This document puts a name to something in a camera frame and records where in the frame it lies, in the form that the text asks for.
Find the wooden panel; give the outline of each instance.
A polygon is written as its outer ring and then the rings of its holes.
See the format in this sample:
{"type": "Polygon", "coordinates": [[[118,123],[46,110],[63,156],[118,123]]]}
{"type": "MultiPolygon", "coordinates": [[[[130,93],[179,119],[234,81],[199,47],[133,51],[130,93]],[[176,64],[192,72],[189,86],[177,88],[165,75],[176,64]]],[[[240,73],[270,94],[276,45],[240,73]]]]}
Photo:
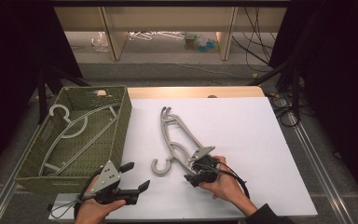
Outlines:
{"type": "Polygon", "coordinates": [[[114,53],[115,60],[119,60],[127,41],[127,31],[117,31],[112,24],[112,7],[102,7],[103,20],[106,25],[106,34],[109,37],[110,46],[114,53]]]}
{"type": "Polygon", "coordinates": [[[231,7],[111,7],[116,31],[227,30],[231,7]]]}
{"type": "Polygon", "coordinates": [[[64,31],[104,31],[98,7],[55,7],[64,31]]]}
{"type": "Polygon", "coordinates": [[[231,46],[232,33],[234,29],[234,22],[237,18],[237,7],[231,8],[231,16],[229,17],[229,26],[225,32],[216,32],[217,41],[220,48],[220,57],[222,60],[228,60],[229,48],[231,46]]]}
{"type": "MultiPolygon", "coordinates": [[[[258,26],[261,33],[278,33],[281,28],[281,23],[286,12],[285,7],[261,7],[258,9],[258,26]]],[[[252,32],[253,28],[249,22],[249,18],[252,20],[253,25],[256,21],[256,10],[254,7],[247,7],[246,11],[244,7],[238,8],[237,19],[235,21],[235,32],[252,32]]]]}

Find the wicker basket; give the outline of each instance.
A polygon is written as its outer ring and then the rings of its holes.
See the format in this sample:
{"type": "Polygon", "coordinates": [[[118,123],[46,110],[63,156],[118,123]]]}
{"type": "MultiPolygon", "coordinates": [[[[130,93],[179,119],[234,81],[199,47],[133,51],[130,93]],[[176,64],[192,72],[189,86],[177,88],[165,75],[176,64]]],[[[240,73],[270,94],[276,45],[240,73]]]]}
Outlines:
{"type": "Polygon", "coordinates": [[[64,119],[65,110],[62,107],[54,108],[54,115],[46,117],[27,148],[27,154],[14,178],[31,192],[79,192],[90,175],[108,160],[117,168],[121,164],[131,115],[131,101],[125,86],[63,88],[54,104],[58,105],[68,109],[68,120],[64,119]],[[116,104],[112,107],[114,111],[104,108],[113,104],[116,104]],[[89,114],[87,125],[84,126],[84,115],[98,108],[104,109],[89,114]],[[109,126],[109,122],[115,118],[116,121],[109,126]],[[68,129],[68,124],[74,120],[78,122],[68,129]],[[65,129],[65,136],[75,136],[62,138],[65,129]],[[56,171],[42,165],[51,151],[46,162],[61,168],[82,148],[86,149],[73,162],[69,162],[70,165],[59,175],[51,175],[56,171]]]}

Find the white table surface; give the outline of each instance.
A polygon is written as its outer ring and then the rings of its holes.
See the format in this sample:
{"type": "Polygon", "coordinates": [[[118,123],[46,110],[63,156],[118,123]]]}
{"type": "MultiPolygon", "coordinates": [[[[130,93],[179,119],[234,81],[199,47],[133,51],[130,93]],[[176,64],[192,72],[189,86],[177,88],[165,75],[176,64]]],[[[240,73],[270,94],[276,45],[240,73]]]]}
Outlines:
{"type": "MultiPolygon", "coordinates": [[[[122,164],[135,162],[134,169],[121,176],[121,189],[137,189],[150,180],[147,191],[136,205],[111,213],[106,220],[179,221],[243,219],[231,203],[212,199],[212,193],[193,188],[178,162],[158,176],[151,162],[163,168],[170,151],[162,137],[159,115],[163,106],[181,117],[189,130],[205,146],[216,146],[212,155],[223,155],[227,164],[243,180],[257,207],[268,203],[278,216],[315,216],[317,212],[298,172],[268,98],[142,99],[131,100],[132,112],[122,164]]],[[[172,140],[184,144],[191,154],[191,141],[174,127],[172,140]]],[[[54,207],[68,203],[75,194],[59,194],[54,207]]],[[[54,212],[60,215],[65,208],[54,212]]],[[[73,220],[73,209],[59,221],[73,220]]]]}

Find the wire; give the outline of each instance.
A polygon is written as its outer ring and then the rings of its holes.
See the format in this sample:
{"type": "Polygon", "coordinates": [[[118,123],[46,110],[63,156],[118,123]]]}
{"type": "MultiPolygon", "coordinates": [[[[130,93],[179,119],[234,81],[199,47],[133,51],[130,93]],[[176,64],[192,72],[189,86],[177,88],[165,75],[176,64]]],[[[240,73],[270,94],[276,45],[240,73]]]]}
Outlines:
{"type": "Polygon", "coordinates": [[[76,200],[71,201],[71,202],[66,203],[66,204],[63,204],[63,205],[61,205],[61,206],[58,206],[58,207],[54,208],[53,210],[51,210],[51,213],[50,213],[50,214],[51,214],[51,216],[54,217],[54,218],[60,218],[60,217],[62,217],[63,215],[65,215],[65,214],[68,212],[68,210],[69,210],[75,203],[76,203],[76,200]],[[54,212],[54,211],[56,211],[57,209],[63,208],[63,207],[65,207],[65,206],[68,206],[68,207],[66,208],[66,210],[65,210],[61,215],[59,215],[59,216],[57,216],[57,217],[53,215],[53,212],[54,212]]]}
{"type": "Polygon", "coordinates": [[[243,189],[243,192],[245,193],[246,197],[248,197],[248,199],[250,199],[251,196],[250,196],[250,194],[249,194],[249,190],[246,188],[246,185],[245,185],[245,184],[246,184],[246,181],[243,181],[243,180],[237,175],[237,173],[235,173],[234,170],[232,170],[232,169],[231,169],[229,166],[227,166],[225,163],[222,163],[222,162],[220,162],[220,161],[218,161],[218,163],[225,165],[225,166],[228,168],[228,170],[230,170],[230,171],[232,172],[232,173],[230,173],[230,172],[227,172],[227,171],[219,170],[219,173],[225,174],[225,175],[230,175],[230,176],[234,177],[234,178],[238,181],[238,183],[240,183],[240,185],[241,185],[241,187],[242,187],[242,189],[243,189]]]}
{"type": "Polygon", "coordinates": [[[300,122],[300,117],[297,113],[293,111],[293,108],[289,105],[286,98],[276,98],[276,99],[271,98],[269,101],[271,105],[275,108],[273,110],[274,113],[275,114],[279,113],[278,115],[276,115],[276,118],[279,120],[281,125],[285,127],[297,126],[297,124],[300,122]],[[282,106],[276,105],[276,102],[281,100],[283,100],[282,106]],[[283,120],[284,118],[288,117],[291,114],[294,115],[296,118],[295,123],[287,123],[286,121],[283,120]]]}
{"type": "Polygon", "coordinates": [[[264,52],[264,55],[266,56],[266,59],[269,60],[270,56],[269,56],[269,53],[267,52],[267,50],[265,48],[265,45],[263,44],[263,40],[262,40],[261,34],[260,34],[260,26],[258,24],[259,7],[255,8],[255,23],[252,22],[252,19],[249,16],[249,13],[248,13],[248,10],[246,9],[246,7],[244,7],[244,9],[245,9],[246,16],[248,17],[248,20],[251,23],[252,29],[253,29],[252,36],[251,36],[250,39],[252,41],[254,34],[258,37],[258,40],[260,41],[260,44],[262,46],[262,50],[264,52]]]}
{"type": "Polygon", "coordinates": [[[270,34],[274,40],[277,40],[277,38],[272,33],[270,33],[270,34]]]}
{"type": "Polygon", "coordinates": [[[94,179],[95,176],[97,176],[98,174],[101,173],[101,171],[103,170],[103,167],[101,167],[100,169],[98,169],[97,171],[95,171],[90,177],[89,179],[87,180],[86,184],[83,186],[83,189],[81,190],[81,193],[77,196],[76,198],[76,203],[75,203],[75,206],[74,206],[74,218],[76,219],[77,217],[77,213],[78,213],[78,210],[80,209],[80,206],[83,202],[83,196],[84,196],[84,193],[86,192],[87,188],[89,187],[90,183],[92,182],[92,180],[94,179]]]}
{"type": "Polygon", "coordinates": [[[260,57],[257,56],[255,53],[251,52],[251,51],[249,50],[249,47],[246,48],[246,47],[244,47],[243,45],[241,45],[241,44],[237,41],[237,39],[235,39],[234,36],[232,36],[232,39],[240,46],[240,48],[244,49],[247,53],[252,54],[252,55],[255,56],[258,60],[260,60],[262,63],[264,63],[264,64],[269,64],[269,62],[267,62],[266,60],[260,58],[260,57]]]}
{"type": "Polygon", "coordinates": [[[272,49],[272,47],[270,46],[267,46],[267,45],[263,45],[261,43],[258,43],[258,42],[255,42],[254,40],[251,40],[246,34],[245,32],[242,32],[243,36],[245,36],[246,39],[248,39],[249,41],[251,41],[253,44],[256,44],[256,45],[260,45],[260,46],[264,46],[264,48],[268,48],[268,49],[272,49]]]}
{"type": "Polygon", "coordinates": [[[226,72],[211,71],[211,70],[208,70],[208,69],[205,69],[205,68],[201,68],[201,67],[197,67],[197,66],[184,65],[184,64],[179,64],[179,63],[172,63],[172,64],[178,65],[178,66],[181,66],[181,67],[186,67],[186,68],[199,69],[199,70],[201,70],[201,71],[208,72],[208,73],[222,74],[222,75],[227,75],[227,76],[230,76],[230,77],[237,77],[237,78],[243,78],[243,79],[254,79],[253,77],[240,77],[240,76],[236,76],[236,75],[233,75],[233,74],[230,74],[230,73],[226,73],[226,72]]]}

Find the human hand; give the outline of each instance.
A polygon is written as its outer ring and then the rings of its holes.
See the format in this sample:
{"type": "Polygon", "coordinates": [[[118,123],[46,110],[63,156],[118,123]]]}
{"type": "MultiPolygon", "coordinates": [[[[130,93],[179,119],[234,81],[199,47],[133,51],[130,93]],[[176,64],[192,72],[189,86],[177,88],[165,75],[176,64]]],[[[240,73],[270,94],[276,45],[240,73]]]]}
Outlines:
{"type": "MultiPolygon", "coordinates": [[[[98,179],[98,175],[95,176],[86,192],[90,192],[95,182],[98,179]]],[[[75,224],[82,223],[101,223],[104,221],[105,217],[109,215],[110,212],[117,210],[126,204],[125,200],[114,201],[109,204],[100,204],[97,203],[94,199],[88,199],[81,204],[81,207],[77,213],[75,224]]]]}
{"type": "MultiPolygon", "coordinates": [[[[220,163],[220,170],[232,173],[227,168],[226,158],[222,156],[214,156],[220,163]]],[[[221,198],[236,205],[244,215],[250,216],[257,210],[257,207],[246,197],[242,191],[238,181],[231,175],[219,173],[213,183],[200,183],[199,187],[207,189],[213,193],[213,199],[221,198]]]]}

